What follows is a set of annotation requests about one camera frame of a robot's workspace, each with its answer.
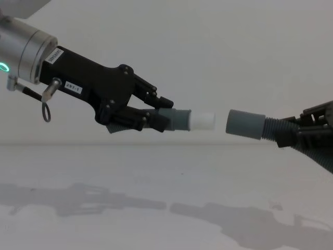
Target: ribbed flexible tube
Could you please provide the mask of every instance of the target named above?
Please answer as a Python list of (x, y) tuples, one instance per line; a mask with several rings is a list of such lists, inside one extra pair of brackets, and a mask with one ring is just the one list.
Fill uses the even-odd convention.
[[(262, 139), (275, 142), (275, 131), (290, 131), (297, 128), (298, 125), (288, 121), (266, 118)], [(292, 148), (307, 155), (327, 171), (333, 173), (333, 151), (331, 149), (302, 149), (300, 145)]]
[[(298, 127), (297, 124), (285, 120), (266, 118), (264, 115), (231, 110), (228, 116), (226, 133), (275, 142), (275, 132), (297, 130)], [(307, 155), (333, 174), (332, 149), (302, 149), (299, 144), (292, 148)]]

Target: gray cylinder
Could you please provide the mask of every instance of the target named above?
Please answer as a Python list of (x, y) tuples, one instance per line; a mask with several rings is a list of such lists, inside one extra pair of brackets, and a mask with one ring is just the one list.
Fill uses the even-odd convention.
[(38, 84), (42, 62), (58, 46), (56, 37), (12, 17), (0, 17), (0, 62), (9, 74)]
[(260, 140), (264, 130), (265, 119), (265, 115), (230, 110), (226, 133)]

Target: white cylinder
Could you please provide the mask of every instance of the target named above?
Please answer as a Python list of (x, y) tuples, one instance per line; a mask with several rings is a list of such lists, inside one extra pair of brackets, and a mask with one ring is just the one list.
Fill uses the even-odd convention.
[(189, 117), (190, 130), (214, 130), (215, 114), (191, 112)]

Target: black cable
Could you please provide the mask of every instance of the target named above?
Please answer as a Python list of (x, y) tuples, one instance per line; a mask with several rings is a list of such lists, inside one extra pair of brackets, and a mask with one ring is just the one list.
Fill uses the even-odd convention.
[(47, 103), (42, 103), (42, 113), (43, 113), (44, 121), (50, 122), (51, 121), (51, 112), (50, 112), (50, 108), (48, 107)]
[[(40, 102), (42, 101), (42, 96), (39, 95), (39, 93), (34, 92), (32, 89), (30, 89), (28, 87), (24, 87), (22, 90), (22, 93), (40, 101)], [(42, 114), (43, 114), (44, 121), (46, 121), (46, 122), (51, 121), (51, 112), (50, 112), (50, 108), (48, 107), (47, 103), (42, 102)]]

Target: label sticker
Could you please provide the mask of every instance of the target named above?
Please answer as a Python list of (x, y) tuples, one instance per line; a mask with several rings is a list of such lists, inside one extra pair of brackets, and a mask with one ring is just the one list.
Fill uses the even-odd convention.
[(65, 89), (74, 91), (74, 92), (76, 92), (76, 93), (78, 93), (80, 95), (82, 93), (82, 88), (80, 86), (77, 86), (77, 85), (71, 83), (71, 82), (66, 82), (65, 83)]
[(59, 57), (63, 54), (63, 50), (56, 48), (46, 59), (45, 61), (49, 62), (50, 64), (54, 64)]

